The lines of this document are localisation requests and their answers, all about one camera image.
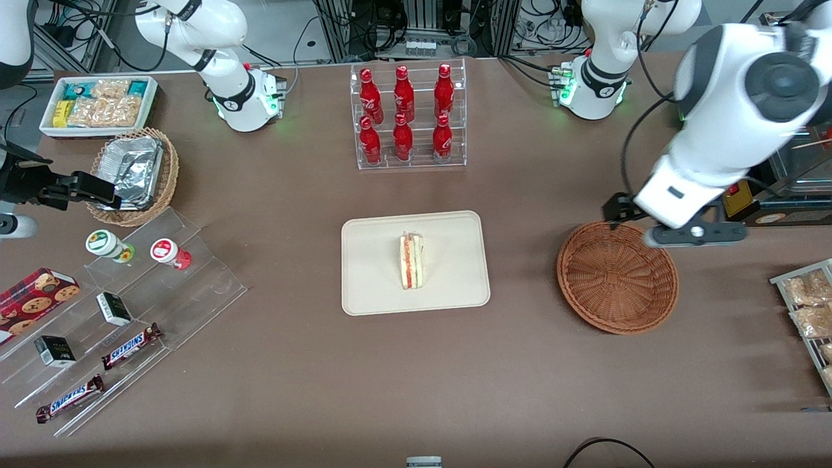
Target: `table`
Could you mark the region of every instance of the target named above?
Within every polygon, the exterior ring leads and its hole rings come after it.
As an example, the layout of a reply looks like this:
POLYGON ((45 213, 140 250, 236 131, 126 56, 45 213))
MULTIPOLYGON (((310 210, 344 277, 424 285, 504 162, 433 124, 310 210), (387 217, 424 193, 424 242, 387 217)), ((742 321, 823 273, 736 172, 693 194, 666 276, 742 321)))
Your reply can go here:
MULTIPOLYGON (((647 58, 669 89, 680 56, 647 58)), ((637 68, 621 106, 585 122, 503 63, 468 60, 468 167, 395 174, 355 167, 348 66, 303 68, 285 118, 251 134, 214 115, 196 74, 157 75, 153 124, 181 158, 173 206, 250 291, 70 438, 0 390, 0 457, 13 457, 2 465, 388 467, 441 455, 449 468, 549 467, 610 436, 657 466, 829 466, 832 420, 796 412, 827 401, 822 384, 767 281, 829 257, 828 227, 671 250, 678 306, 642 336, 595 330, 557 288, 558 248, 621 189, 621 143, 656 99, 637 68), (341 310, 346 221, 462 209, 483 219, 486 306, 341 310)), ((675 131, 674 112, 660 108, 637 133, 634 180, 675 131)), ((101 144, 44 137, 40 153, 55 171, 87 168, 101 144)), ((82 241, 102 225, 84 206, 20 212, 40 232, 0 243, 0 284, 91 260, 82 241)), ((639 466, 610 446, 573 466, 613 461, 639 466)))

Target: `coca-cola bottle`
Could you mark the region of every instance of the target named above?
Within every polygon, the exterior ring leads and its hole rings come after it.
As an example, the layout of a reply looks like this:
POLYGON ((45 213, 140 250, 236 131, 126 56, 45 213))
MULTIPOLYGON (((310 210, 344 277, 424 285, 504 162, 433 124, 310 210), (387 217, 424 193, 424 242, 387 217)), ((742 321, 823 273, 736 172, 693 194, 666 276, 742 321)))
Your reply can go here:
POLYGON ((361 125, 359 140, 361 141, 361 149, 364 151, 364 158, 370 166, 378 166, 381 164, 379 133, 373 128, 373 121, 368 116, 361 116, 359 124, 361 125))
POLYGON ((373 82, 373 73, 369 68, 362 68, 359 72, 361 77, 361 107, 364 113, 373 119, 373 123, 380 125, 384 122, 384 111, 381 110, 381 93, 379 87, 373 82))
POLYGON ((393 90, 396 98, 396 112, 402 112, 408 122, 416 118, 416 102, 414 100, 414 85, 408 78, 408 68, 404 65, 396 67, 396 88, 393 90))
POLYGON ((433 99, 436 105, 433 113, 439 118, 443 112, 451 115, 453 110, 453 82, 451 81, 451 66, 447 63, 439 65, 439 79, 433 89, 433 99))
POLYGON ((396 143, 396 157, 402 161, 410 161, 414 149, 414 133, 410 130, 408 119, 404 112, 396 114, 396 128, 393 130, 393 140, 396 143))
POLYGON ((433 160, 439 164, 451 159, 451 138, 453 133, 448 127, 448 114, 443 113, 436 119, 436 128, 433 130, 433 160))

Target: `wicker basket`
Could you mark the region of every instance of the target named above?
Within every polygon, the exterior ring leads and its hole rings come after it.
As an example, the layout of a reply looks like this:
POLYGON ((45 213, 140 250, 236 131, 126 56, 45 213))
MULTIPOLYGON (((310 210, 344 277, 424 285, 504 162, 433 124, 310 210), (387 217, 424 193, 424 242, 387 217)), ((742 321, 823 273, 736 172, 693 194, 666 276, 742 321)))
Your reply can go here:
MULTIPOLYGON (((87 203, 87 208, 100 222, 116 224, 121 227, 141 226, 142 224, 159 216, 163 211, 165 211, 165 208, 171 204, 173 192, 176 189, 176 177, 179 176, 179 157, 176 155, 176 148, 173 147, 171 141, 167 139, 164 133, 159 132, 154 128, 142 128, 137 132, 119 135, 116 139, 137 137, 154 137, 161 140, 165 144, 165 152, 162 155, 161 161, 162 166, 159 170, 159 180, 156 183, 156 193, 154 194, 155 201, 150 208, 143 212, 107 212, 87 203)), ((92 163, 93 174, 98 171, 98 165, 102 161, 103 153, 104 148, 98 152, 98 157, 92 163)))
POLYGON ((557 282, 569 305, 594 326, 618 335, 658 327, 673 311, 679 276, 663 249, 644 245, 644 231, 605 222, 581 225, 557 254, 557 282))

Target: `cookie box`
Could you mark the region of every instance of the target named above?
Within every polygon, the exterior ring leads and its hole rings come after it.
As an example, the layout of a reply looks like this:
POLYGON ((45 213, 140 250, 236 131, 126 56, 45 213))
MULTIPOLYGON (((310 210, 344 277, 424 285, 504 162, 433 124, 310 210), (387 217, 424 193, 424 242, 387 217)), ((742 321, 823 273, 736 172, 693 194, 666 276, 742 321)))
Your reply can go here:
POLYGON ((0 292, 0 345, 69 301, 80 290, 71 276, 38 268, 11 289, 0 292))

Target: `snickers bar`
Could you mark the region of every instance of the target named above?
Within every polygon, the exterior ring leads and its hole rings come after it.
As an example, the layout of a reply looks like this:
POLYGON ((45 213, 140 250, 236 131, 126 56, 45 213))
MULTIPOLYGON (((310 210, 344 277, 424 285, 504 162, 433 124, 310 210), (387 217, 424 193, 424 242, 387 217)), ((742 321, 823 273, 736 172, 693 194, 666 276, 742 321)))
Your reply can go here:
POLYGON ((117 363, 124 361, 130 356, 133 356, 147 343, 150 343, 159 336, 162 336, 162 332, 159 331, 159 327, 156 325, 155 322, 153 322, 150 326, 141 331, 141 333, 139 333, 136 336, 133 336, 133 338, 129 340, 127 343, 119 346, 118 348, 116 348, 115 351, 108 354, 107 356, 102 357, 102 362, 104 363, 104 370, 109 371, 117 363))
POLYGON ((60 399, 55 400, 52 402, 51 405, 41 406, 37 408, 37 413, 35 417, 37 418, 38 424, 43 424, 53 417, 56 414, 60 413, 61 411, 66 410, 68 407, 72 405, 76 405, 79 401, 87 398, 90 395, 95 393, 103 393, 104 392, 104 381, 102 377, 98 374, 87 382, 86 384, 79 386, 77 389, 67 393, 66 395, 62 396, 60 399))

